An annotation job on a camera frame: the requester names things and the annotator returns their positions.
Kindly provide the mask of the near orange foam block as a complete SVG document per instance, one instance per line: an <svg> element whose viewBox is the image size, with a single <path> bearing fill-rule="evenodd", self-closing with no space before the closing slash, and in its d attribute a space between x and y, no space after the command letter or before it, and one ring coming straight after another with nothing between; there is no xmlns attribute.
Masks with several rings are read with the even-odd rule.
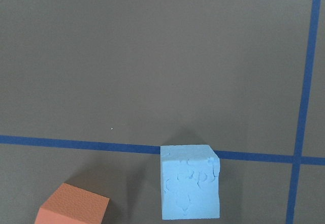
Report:
<svg viewBox="0 0 325 224"><path fill-rule="evenodd" d="M39 208L35 223L101 223L109 201L63 183Z"/></svg>

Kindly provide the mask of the light blue foam block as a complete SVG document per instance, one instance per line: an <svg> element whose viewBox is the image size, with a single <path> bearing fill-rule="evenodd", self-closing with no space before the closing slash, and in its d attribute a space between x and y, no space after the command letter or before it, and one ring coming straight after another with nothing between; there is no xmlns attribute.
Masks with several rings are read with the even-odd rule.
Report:
<svg viewBox="0 0 325 224"><path fill-rule="evenodd" d="M220 217L220 159L209 145L160 148L163 220Z"/></svg>

